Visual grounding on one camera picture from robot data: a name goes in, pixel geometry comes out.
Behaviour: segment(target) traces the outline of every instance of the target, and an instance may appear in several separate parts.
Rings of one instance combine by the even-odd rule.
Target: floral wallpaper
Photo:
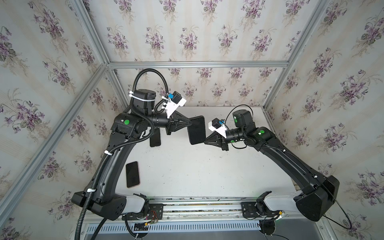
[[[83,2],[111,61],[251,61],[288,59],[318,0]]]
[[[2,198],[100,63],[68,1],[3,0],[0,23]],[[46,166],[57,164],[52,155]],[[59,166],[39,178],[64,172]]]
[[[337,199],[353,225],[331,223],[340,240],[384,234],[383,9],[378,0],[330,1],[267,110],[288,148],[340,181]],[[337,205],[327,216],[349,227]]]
[[[169,91],[178,91],[187,100],[185,106],[261,106],[275,83],[281,68],[170,68],[157,69],[166,79]],[[132,88],[141,69],[115,70],[125,94]],[[138,89],[156,91],[157,100],[165,95],[159,76],[146,73]]]
[[[95,93],[102,101],[95,101]],[[71,202],[72,195],[91,180],[108,144],[116,113],[122,111],[107,78],[101,79],[89,96],[13,212],[0,239],[70,238],[81,210]],[[103,102],[104,108],[101,110],[96,102]]]

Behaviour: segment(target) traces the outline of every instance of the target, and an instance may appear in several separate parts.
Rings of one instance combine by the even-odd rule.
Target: white tabletop
[[[186,117],[203,115],[205,123],[225,119],[232,107],[179,107]],[[256,126],[268,127],[261,108],[252,108]],[[231,116],[228,127],[235,125]],[[206,136],[211,131],[206,127]],[[196,144],[190,145],[187,128],[166,135],[161,129],[161,146],[138,143],[126,164],[137,161],[140,184],[127,188],[125,167],[116,192],[124,195],[142,193],[151,197],[258,197],[265,191],[293,192],[290,177],[271,159],[254,148],[229,151]]]

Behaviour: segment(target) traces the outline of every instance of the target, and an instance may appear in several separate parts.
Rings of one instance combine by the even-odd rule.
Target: table surface
[[[268,127],[262,109],[254,107],[256,126]],[[207,123],[225,119],[232,107],[179,107],[184,116],[203,115]],[[228,127],[235,125],[231,116]],[[236,146],[243,147],[242,142]],[[126,164],[137,161],[140,184],[127,188],[126,171],[122,170],[116,192],[123,195],[142,193],[151,197],[258,197],[265,191],[293,192],[290,177],[271,159],[254,148],[229,151],[196,144],[190,145],[187,128],[166,135],[161,128],[161,146],[149,147],[149,141],[136,144]]]

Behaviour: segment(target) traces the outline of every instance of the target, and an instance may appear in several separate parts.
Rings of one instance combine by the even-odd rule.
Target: white zip tie
[[[105,150],[104,153],[107,154],[107,155],[110,155],[110,156],[113,155],[112,153],[108,152],[108,150]]]
[[[138,99],[140,101],[143,101],[143,102],[154,102],[155,101],[155,99],[142,99],[142,98],[138,98],[138,97],[133,95],[132,91],[129,91],[129,96],[133,97],[133,98],[136,98],[136,99]]]

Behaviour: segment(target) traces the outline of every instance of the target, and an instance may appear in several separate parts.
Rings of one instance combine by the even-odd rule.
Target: black smartphone
[[[149,138],[150,147],[158,147],[161,145],[160,128],[155,128],[153,135]]]
[[[140,184],[139,166],[137,162],[130,162],[125,165],[127,173],[127,188],[134,187]]]
[[[192,125],[188,126],[189,142],[194,145],[205,141],[205,119],[204,116],[190,118]]]

